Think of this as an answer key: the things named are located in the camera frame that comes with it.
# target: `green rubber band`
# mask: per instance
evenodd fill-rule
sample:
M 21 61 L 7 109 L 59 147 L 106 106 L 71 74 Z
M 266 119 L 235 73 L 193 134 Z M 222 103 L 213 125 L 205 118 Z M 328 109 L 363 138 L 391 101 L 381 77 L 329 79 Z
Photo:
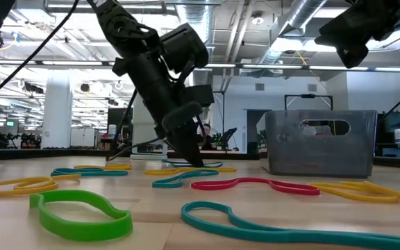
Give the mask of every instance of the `green rubber band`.
M 114 218 L 111 222 L 73 222 L 50 212 L 45 203 L 54 201 L 80 201 L 98 208 Z M 132 232 L 132 217 L 128 210 L 116 209 L 107 198 L 84 190 L 54 190 L 30 195 L 30 208 L 37 208 L 40 224 L 49 232 L 68 240 L 111 240 Z
M 228 221 L 236 227 L 207 222 L 190 215 L 189 212 L 196 208 L 210 208 L 223 212 L 228 215 Z M 309 242 L 366 247 L 370 249 L 400 249 L 399 236 L 263 226 L 248 222 L 234 215 L 229 206 L 209 201 L 194 201 L 185 204 L 181 208 L 181 219 L 186 224 L 199 230 L 240 240 L 275 243 Z

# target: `exposed duct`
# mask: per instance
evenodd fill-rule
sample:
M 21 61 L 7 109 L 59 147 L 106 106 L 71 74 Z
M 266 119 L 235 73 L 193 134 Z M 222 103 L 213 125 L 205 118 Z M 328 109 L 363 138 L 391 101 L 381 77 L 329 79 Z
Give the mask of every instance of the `exposed duct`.
M 313 16 L 324 6 L 327 0 L 294 0 L 291 5 L 291 11 L 282 17 L 276 18 L 274 22 L 274 33 L 271 34 L 274 38 L 271 47 L 266 50 L 262 57 L 259 58 L 259 64 L 274 64 L 282 55 L 282 51 L 275 50 L 273 46 L 275 40 L 280 35 L 285 35 L 294 30 L 299 30 L 300 34 L 304 34 L 305 26 L 313 18 Z M 249 73 L 252 77 L 261 77 L 270 75 L 266 70 L 258 70 Z
M 177 5 L 176 10 L 182 24 L 188 23 L 199 34 L 200 39 L 205 44 L 211 43 L 211 28 L 213 22 L 213 8 L 209 5 L 207 0 L 204 1 L 205 5 L 187 4 Z M 211 84 L 211 72 L 199 71 L 193 72 L 194 85 Z

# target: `person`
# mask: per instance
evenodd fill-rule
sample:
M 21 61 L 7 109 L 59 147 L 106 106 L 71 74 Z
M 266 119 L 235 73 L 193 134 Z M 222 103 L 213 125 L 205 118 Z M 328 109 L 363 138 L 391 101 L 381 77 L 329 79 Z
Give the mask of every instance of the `person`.
M 201 150 L 215 150 L 216 146 L 214 143 L 214 139 L 209 135 L 209 133 L 211 132 L 211 125 L 203 124 L 203 127 L 206 134 L 206 143 L 201 146 L 201 144 L 203 143 L 203 133 L 197 135 L 197 143 L 199 144 L 199 146 L 201 146 Z

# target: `red rubber band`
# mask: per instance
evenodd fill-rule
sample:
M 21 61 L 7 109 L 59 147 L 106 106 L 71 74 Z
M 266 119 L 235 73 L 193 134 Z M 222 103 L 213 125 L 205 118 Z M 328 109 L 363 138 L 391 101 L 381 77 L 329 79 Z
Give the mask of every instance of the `red rubber band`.
M 191 183 L 191 187 L 198 190 L 224 190 L 232 188 L 238 183 L 245 183 L 245 182 L 266 183 L 276 191 L 290 193 L 290 194 L 304 194 L 304 195 L 320 194 L 319 188 L 313 187 L 311 185 L 286 183 L 282 181 L 275 181 L 266 178 L 255 178 L 255 177 L 242 177 L 225 181 L 197 181 Z

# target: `ceiling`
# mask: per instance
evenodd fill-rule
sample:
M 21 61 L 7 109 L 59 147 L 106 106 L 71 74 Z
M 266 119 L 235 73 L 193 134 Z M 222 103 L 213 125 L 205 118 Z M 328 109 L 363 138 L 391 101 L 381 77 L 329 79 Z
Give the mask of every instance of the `ceiling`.
M 32 5 L 32 1 L 28 0 L 17 1 L 17 5 L 10 11 L 1 28 L 4 45 L 0 49 L 0 60 L 27 58 L 56 25 L 61 22 L 74 1 L 49 0 L 46 2 L 47 6 L 42 7 L 37 3 Z M 161 35 L 171 31 L 180 25 L 182 21 L 185 21 L 184 13 L 196 10 L 194 8 L 203 11 L 201 22 L 194 23 L 194 20 L 192 26 L 197 29 L 202 38 L 205 40 L 208 38 L 206 45 L 210 53 L 210 63 L 241 62 L 242 59 L 254 61 L 261 57 L 273 45 L 274 39 L 270 33 L 275 28 L 274 21 L 277 17 L 288 15 L 292 4 L 291 0 L 212 0 L 208 1 L 207 6 L 191 4 L 206 3 L 206 1 L 198 0 L 119 2 L 124 4 L 139 22 L 156 29 Z M 307 24 L 303 37 L 289 37 L 285 46 L 292 46 L 294 44 L 293 40 L 300 40 L 300 44 L 305 44 L 304 41 L 312 40 L 318 35 L 320 26 L 340 14 L 347 6 L 343 0 L 327 1 L 325 6 L 317 12 L 315 18 L 311 19 Z M 118 56 L 117 52 L 106 41 L 96 15 L 86 7 L 86 2 L 81 1 L 77 11 L 46 47 L 36 55 L 34 60 L 115 60 L 115 57 Z M 237 19 L 239 10 L 241 10 L 242 14 Z M 253 18 L 251 16 L 257 11 L 261 12 L 260 16 L 263 18 L 263 23 L 261 24 L 252 22 Z M 233 37 L 232 30 L 234 26 L 237 27 L 237 32 Z M 370 45 L 377 51 L 371 52 L 361 66 L 400 66 L 400 33 L 395 33 L 389 40 L 371 43 Z M 299 51 L 292 54 L 282 53 L 278 63 L 342 65 L 338 55 L 334 52 L 305 51 L 304 49 L 305 47 L 301 47 Z M 229 56 L 226 56 L 228 50 L 230 50 L 230 53 Z M 50 69 L 51 67 L 27 66 L 20 71 L 13 81 L 0 91 L 0 96 L 17 96 L 17 98 L 7 97 L 0 99 L 0 109 L 5 110 L 0 112 L 0 116 L 29 111 L 30 113 L 36 113 L 39 117 L 38 119 L 41 120 L 44 95 L 26 92 L 22 86 L 23 83 L 30 83 L 47 91 L 48 68 Z M 13 66 L 0 65 L 0 79 L 7 77 L 13 70 Z M 82 126 L 84 121 L 84 124 L 104 128 L 106 121 L 103 119 L 106 118 L 106 115 L 101 111 L 113 107 L 108 104 L 104 97 L 116 99 L 118 106 L 122 107 L 128 103 L 128 98 L 134 90 L 133 84 L 127 75 L 118 77 L 109 69 L 93 69 L 87 66 L 72 67 L 69 70 L 72 71 L 76 84 L 74 88 L 75 126 Z M 222 71 L 206 73 L 222 74 Z M 234 73 L 234 77 L 239 77 L 238 74 L 238 71 Z M 323 81 L 326 77 L 333 76 L 331 72 L 316 72 L 316 75 L 321 77 Z M 310 72 L 288 70 L 281 72 L 277 76 L 298 78 L 299 76 L 312 76 L 312 74 Z M 241 84 L 242 81 L 234 80 L 234 82 Z M 89 84 L 91 91 L 82 92 L 80 90 L 82 83 Z M 22 110 L 8 112 L 9 107 L 5 104 L 6 102 L 24 103 L 25 106 L 30 108 L 21 108 Z M 78 118 L 82 116 L 80 115 L 81 112 L 84 112 L 85 119 Z M 35 126 L 41 125 L 40 122 L 34 124 Z

